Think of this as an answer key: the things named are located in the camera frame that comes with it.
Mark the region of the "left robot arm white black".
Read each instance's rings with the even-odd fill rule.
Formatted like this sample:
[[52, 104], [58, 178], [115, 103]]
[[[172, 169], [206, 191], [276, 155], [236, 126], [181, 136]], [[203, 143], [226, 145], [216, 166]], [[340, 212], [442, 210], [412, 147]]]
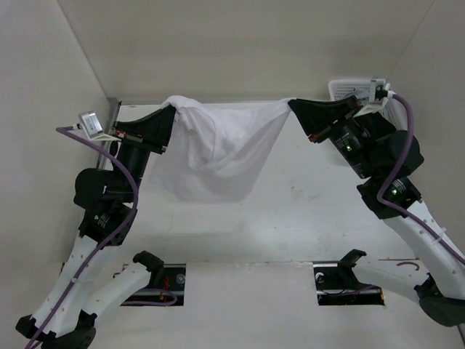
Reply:
[[29, 340], [27, 348], [87, 348], [97, 327], [135, 292], [162, 284], [163, 260], [142, 251], [105, 287], [94, 290], [132, 227], [150, 154], [166, 150], [176, 112], [166, 105], [136, 121], [117, 121], [109, 133], [89, 112], [77, 124], [56, 129], [99, 152], [113, 168], [87, 168], [76, 178], [73, 202], [84, 217], [52, 291], [33, 314], [17, 322], [16, 330]]

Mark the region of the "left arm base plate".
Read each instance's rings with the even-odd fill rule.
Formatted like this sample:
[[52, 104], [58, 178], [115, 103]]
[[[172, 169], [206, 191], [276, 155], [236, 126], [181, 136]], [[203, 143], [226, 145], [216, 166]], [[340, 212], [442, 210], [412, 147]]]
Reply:
[[185, 301], [186, 264], [168, 264], [160, 276], [125, 300], [122, 306], [183, 306]]

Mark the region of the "white tank top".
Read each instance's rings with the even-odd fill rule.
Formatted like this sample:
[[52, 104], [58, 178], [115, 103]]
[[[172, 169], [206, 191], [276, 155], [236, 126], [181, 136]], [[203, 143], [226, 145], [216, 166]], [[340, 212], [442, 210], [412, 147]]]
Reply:
[[150, 184], [186, 203], [243, 201], [291, 114], [288, 101], [232, 108], [169, 97], [162, 105], [174, 107], [174, 126]]

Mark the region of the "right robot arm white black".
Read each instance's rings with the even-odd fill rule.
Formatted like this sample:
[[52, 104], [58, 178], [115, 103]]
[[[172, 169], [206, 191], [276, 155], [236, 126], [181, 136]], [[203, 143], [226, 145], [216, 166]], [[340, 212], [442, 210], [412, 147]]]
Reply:
[[354, 96], [333, 102], [292, 99], [290, 109], [312, 143], [329, 140], [363, 183], [364, 204], [416, 256], [411, 263], [375, 260], [353, 249], [337, 263], [345, 289], [373, 285], [416, 303], [433, 321], [464, 323], [464, 254], [437, 224], [410, 175], [423, 163], [411, 128], [363, 113]]

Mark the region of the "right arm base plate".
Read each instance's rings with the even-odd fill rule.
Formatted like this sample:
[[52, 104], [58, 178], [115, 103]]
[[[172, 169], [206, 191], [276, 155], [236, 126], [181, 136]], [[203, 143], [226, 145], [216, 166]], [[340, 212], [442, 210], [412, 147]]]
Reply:
[[312, 267], [318, 305], [384, 306], [381, 287], [360, 283], [352, 271], [338, 266], [337, 262], [316, 262]]

